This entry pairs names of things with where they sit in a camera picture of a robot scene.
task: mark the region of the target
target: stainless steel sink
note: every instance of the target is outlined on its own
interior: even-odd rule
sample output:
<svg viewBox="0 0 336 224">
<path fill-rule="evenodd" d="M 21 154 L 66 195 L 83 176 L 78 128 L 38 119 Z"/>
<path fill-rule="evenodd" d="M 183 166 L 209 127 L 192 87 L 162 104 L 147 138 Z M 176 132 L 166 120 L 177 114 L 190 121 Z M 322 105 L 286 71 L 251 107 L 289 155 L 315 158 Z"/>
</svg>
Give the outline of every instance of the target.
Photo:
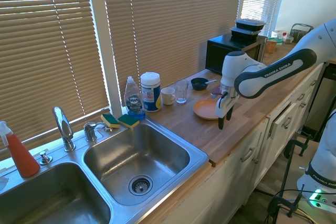
<svg viewBox="0 0 336 224">
<path fill-rule="evenodd" d="M 0 223 L 138 223 L 207 161 L 207 155 L 163 126 L 143 119 L 76 149 L 49 152 L 52 162 L 29 179 L 17 170 L 0 190 Z"/>
<path fill-rule="evenodd" d="M 64 163 L 2 194 L 0 223 L 109 223 L 111 212 L 76 164 Z"/>
<path fill-rule="evenodd" d="M 89 149 L 84 162 L 118 203 L 136 205 L 182 171 L 190 156 L 166 135 L 140 124 Z"/>
</svg>

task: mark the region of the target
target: microwave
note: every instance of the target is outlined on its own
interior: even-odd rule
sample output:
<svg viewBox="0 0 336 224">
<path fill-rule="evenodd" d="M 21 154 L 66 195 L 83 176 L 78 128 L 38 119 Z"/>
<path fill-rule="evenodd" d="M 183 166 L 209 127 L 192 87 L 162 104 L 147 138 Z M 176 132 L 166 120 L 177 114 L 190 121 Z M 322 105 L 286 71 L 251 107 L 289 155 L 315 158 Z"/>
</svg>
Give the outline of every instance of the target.
<svg viewBox="0 0 336 224">
<path fill-rule="evenodd" d="M 244 51 L 252 59 L 261 62 L 264 56 L 267 37 L 254 40 L 236 39 L 230 34 L 221 35 L 207 42 L 205 68 L 222 74 L 225 56 L 232 51 Z"/>
</svg>

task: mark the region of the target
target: drinking glass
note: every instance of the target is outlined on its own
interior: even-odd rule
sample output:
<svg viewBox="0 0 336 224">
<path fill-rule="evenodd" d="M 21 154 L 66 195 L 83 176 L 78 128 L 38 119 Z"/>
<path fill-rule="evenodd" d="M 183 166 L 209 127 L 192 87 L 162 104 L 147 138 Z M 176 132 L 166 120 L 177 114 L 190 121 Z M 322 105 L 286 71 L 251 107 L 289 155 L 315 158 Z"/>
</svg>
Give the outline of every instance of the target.
<svg viewBox="0 0 336 224">
<path fill-rule="evenodd" d="M 185 103 L 187 101 L 188 81 L 183 79 L 175 83 L 175 96 L 177 103 Z"/>
</svg>

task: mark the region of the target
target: plate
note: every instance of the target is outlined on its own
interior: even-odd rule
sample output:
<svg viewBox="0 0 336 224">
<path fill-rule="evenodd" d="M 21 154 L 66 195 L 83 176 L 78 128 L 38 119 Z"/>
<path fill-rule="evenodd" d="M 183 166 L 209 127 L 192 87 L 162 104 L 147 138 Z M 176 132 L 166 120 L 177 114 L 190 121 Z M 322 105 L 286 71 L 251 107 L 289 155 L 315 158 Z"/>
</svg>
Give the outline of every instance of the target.
<svg viewBox="0 0 336 224">
<path fill-rule="evenodd" d="M 207 120 L 217 120 L 218 117 L 215 114 L 217 100 L 206 99 L 200 100 L 194 104 L 194 112 L 200 118 Z"/>
</svg>

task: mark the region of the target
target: cabinet handle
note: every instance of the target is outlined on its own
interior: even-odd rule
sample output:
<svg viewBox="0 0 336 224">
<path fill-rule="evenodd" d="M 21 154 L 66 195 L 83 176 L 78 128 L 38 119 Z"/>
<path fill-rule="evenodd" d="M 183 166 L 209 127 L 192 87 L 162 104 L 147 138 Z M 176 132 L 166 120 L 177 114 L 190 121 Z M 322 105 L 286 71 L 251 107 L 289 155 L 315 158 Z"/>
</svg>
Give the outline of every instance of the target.
<svg viewBox="0 0 336 224">
<path fill-rule="evenodd" d="M 297 99 L 298 101 L 301 101 L 305 97 L 306 93 L 302 93 L 300 97 Z"/>
<path fill-rule="evenodd" d="M 254 150 L 255 150 L 254 147 L 250 147 L 250 149 L 248 150 L 248 152 L 246 153 L 246 155 L 244 157 L 240 158 L 241 162 L 243 163 L 243 162 L 247 161 L 248 158 L 252 156 Z"/>
<path fill-rule="evenodd" d="M 291 121 L 292 121 L 292 117 L 290 116 L 290 117 L 288 117 L 288 118 L 286 119 L 286 121 L 282 124 L 283 127 L 284 127 L 285 129 L 288 129 L 288 125 L 290 124 Z"/>
<path fill-rule="evenodd" d="M 316 84 L 316 80 L 313 80 L 313 82 L 310 85 L 314 86 L 315 84 Z"/>
</svg>

